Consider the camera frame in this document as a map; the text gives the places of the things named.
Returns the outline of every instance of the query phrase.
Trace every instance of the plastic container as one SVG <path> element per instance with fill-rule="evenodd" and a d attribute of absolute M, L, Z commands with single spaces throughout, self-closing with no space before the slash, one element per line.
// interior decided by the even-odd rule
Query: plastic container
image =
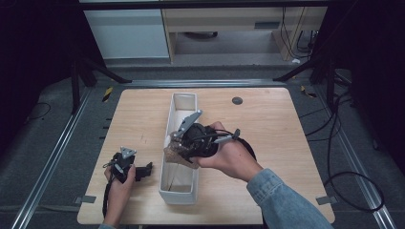
<path fill-rule="evenodd" d="M 197 110 L 196 94 L 178 93 L 172 95 L 163 147 L 168 145 L 170 134 L 179 129 L 182 120 Z M 166 163 L 163 154 L 159 193 L 166 203 L 195 204 L 197 202 L 198 182 L 198 169 L 194 170 L 177 163 Z"/>

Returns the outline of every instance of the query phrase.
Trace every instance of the sleeve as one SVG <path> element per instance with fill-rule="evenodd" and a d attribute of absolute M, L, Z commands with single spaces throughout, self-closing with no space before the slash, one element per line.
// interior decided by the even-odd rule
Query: sleeve
<path fill-rule="evenodd" d="M 257 174 L 247 190 L 262 208 L 269 228 L 332 228 L 315 206 L 269 169 Z"/>
<path fill-rule="evenodd" d="M 98 229 L 116 229 L 115 227 L 113 227 L 113 226 L 110 226 L 110 225 L 107 225 L 107 224 L 100 224 L 99 226 L 98 226 Z"/>

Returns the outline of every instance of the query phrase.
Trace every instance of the hand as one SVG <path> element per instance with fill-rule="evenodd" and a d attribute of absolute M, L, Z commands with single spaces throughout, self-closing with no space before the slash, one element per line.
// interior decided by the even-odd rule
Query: hand
<path fill-rule="evenodd" d="M 121 215 L 125 209 L 126 203 L 131 196 L 132 186 L 135 182 L 136 168 L 132 165 L 128 171 L 128 177 L 124 183 L 121 183 L 118 179 L 114 179 L 110 193 L 108 195 L 108 210 L 107 215 L 103 221 L 104 224 L 119 227 L 119 222 L 121 220 Z M 107 180 L 110 179 L 111 166 L 108 166 L 104 171 L 104 175 Z"/>
<path fill-rule="evenodd" d="M 221 122 L 210 125 L 215 130 L 224 130 Z M 237 141 L 230 140 L 220 143 L 217 154 L 211 157 L 192 157 L 203 168 L 214 168 L 224 174 L 249 182 L 257 173 L 263 170 L 245 146 Z"/>

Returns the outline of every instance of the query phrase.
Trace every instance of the table top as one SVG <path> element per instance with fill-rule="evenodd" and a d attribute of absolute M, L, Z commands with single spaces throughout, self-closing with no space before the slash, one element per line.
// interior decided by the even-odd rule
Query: table top
<path fill-rule="evenodd" d="M 199 193 L 194 205 L 169 205 L 159 194 L 167 118 L 172 93 L 194 93 L 199 122 L 221 121 L 227 130 L 241 130 L 264 168 L 273 170 L 328 219 L 334 221 L 330 204 L 319 206 L 326 195 L 291 97 L 284 88 L 136 89 L 122 93 L 96 163 L 86 196 L 77 216 L 82 224 L 99 224 L 107 180 L 102 165 L 120 146 L 136 149 L 136 166 L 153 162 L 150 177 L 136 182 L 121 223 L 154 224 L 262 224 L 262 213 L 243 181 L 214 169 L 200 168 Z M 243 103 L 235 105 L 239 96 Z"/>

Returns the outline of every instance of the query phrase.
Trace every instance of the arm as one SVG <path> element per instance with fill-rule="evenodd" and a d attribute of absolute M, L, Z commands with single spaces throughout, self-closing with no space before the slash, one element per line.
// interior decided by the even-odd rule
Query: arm
<path fill-rule="evenodd" d="M 220 122 L 211 127 L 224 130 Z M 263 169 L 239 141 L 220 144 L 212 157 L 191 160 L 203 168 L 218 169 L 247 182 L 247 190 L 262 208 L 270 228 L 331 228 L 315 206 L 286 186 L 271 170 Z"/>
<path fill-rule="evenodd" d="M 111 175 L 111 166 L 108 166 L 104 175 L 109 179 Z M 99 229 L 118 228 L 121 221 L 121 215 L 124 212 L 126 203 L 131 196 L 133 183 L 135 182 L 136 168 L 132 165 L 128 171 L 128 177 L 124 183 L 114 179 L 111 184 L 110 193 L 108 195 L 108 210 L 103 223 Z"/>

